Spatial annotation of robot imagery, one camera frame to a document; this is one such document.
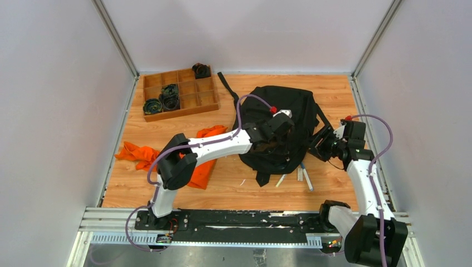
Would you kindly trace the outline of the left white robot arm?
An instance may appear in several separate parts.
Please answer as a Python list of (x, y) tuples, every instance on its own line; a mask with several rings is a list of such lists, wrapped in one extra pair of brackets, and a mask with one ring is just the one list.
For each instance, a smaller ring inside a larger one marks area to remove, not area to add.
[(148, 207), (149, 223), (158, 230), (169, 226), (176, 193), (190, 182), (196, 167), (230, 155), (260, 155), (282, 144), (293, 125), (291, 110), (280, 110), (268, 120), (220, 135), (199, 139), (175, 135), (150, 167), (157, 168), (158, 179), (148, 181), (156, 187)]

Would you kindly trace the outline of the black backpack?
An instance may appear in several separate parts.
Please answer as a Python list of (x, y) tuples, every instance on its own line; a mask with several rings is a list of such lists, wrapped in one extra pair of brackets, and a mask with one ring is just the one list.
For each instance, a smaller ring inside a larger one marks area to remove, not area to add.
[(222, 73), (218, 73), (224, 87), (233, 97), (234, 107), (240, 110), (232, 129), (241, 127), (252, 146), (239, 158), (257, 172), (259, 186), (269, 183), (271, 175), (293, 172), (306, 153), (316, 155), (316, 137), (321, 131), (315, 128), (330, 123), (311, 91), (283, 87), (256, 87), (248, 97), (238, 96)]

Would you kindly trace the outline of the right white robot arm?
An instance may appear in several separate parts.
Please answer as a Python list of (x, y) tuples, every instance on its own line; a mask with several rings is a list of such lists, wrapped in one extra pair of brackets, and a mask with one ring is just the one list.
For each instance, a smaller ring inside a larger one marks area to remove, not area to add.
[(314, 134), (308, 152), (321, 161), (338, 158), (355, 189), (358, 214), (344, 202), (326, 200), (320, 205), (318, 225), (325, 232), (337, 230), (348, 262), (364, 266), (397, 266), (408, 236), (382, 195), (376, 158), (365, 147), (366, 125), (341, 120), (338, 129), (324, 125)]

